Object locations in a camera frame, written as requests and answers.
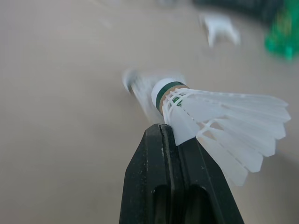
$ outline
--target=shuttlecock cork base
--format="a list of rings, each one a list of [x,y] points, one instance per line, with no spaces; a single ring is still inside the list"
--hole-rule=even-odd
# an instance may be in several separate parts
[[[151,99],[153,101],[153,104],[156,106],[156,108],[160,111],[162,115],[163,101],[166,99],[166,96],[168,96],[175,89],[180,88],[188,89],[189,87],[186,86],[184,83],[173,78],[165,78],[156,83],[151,92]],[[174,99],[172,99],[172,101],[175,103],[179,99],[180,97],[175,97]]]

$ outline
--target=shuttlecock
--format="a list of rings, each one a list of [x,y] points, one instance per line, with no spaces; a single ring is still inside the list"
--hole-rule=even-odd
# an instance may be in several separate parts
[[[285,137],[283,123],[291,118],[283,100],[192,90],[182,76],[159,77],[134,71],[124,84],[152,122],[164,119],[172,127],[177,146],[197,137],[235,185],[244,184],[248,171],[258,172],[263,156],[274,155],[276,140]]]

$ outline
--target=gray floor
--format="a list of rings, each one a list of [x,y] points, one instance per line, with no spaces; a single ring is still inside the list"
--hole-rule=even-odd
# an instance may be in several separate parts
[[[247,224],[298,223],[298,60],[268,55],[264,29],[236,15],[241,46],[209,49],[197,15],[145,0],[0,2],[2,223],[118,223],[125,168],[150,125],[123,90],[128,67],[286,100],[278,154],[233,193]]]

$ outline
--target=blurred object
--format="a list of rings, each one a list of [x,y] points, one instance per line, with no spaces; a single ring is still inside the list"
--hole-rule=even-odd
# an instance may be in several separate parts
[[[291,60],[299,51],[299,1],[287,0],[265,40],[269,52]]]
[[[171,7],[174,6],[178,0],[156,0],[160,6]]]
[[[193,0],[199,7],[202,5],[215,5],[231,8],[258,18],[270,25],[284,0]]]
[[[149,127],[129,163],[119,224],[244,224],[225,177],[194,137]]]
[[[228,16],[221,14],[203,14],[199,15],[199,21],[201,25],[204,25],[208,30],[208,42],[210,47],[213,47],[219,35],[225,35],[236,45],[240,43],[240,34],[233,27]]]

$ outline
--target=green band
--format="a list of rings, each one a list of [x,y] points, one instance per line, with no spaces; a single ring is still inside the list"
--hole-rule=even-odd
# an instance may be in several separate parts
[[[185,85],[184,83],[181,83],[181,82],[171,82],[171,83],[168,83],[167,85],[165,85],[158,93],[157,95],[157,100],[156,100],[156,108],[158,110],[160,110],[160,101],[163,97],[163,95],[170,89],[172,88],[173,86],[176,86],[176,85]]]

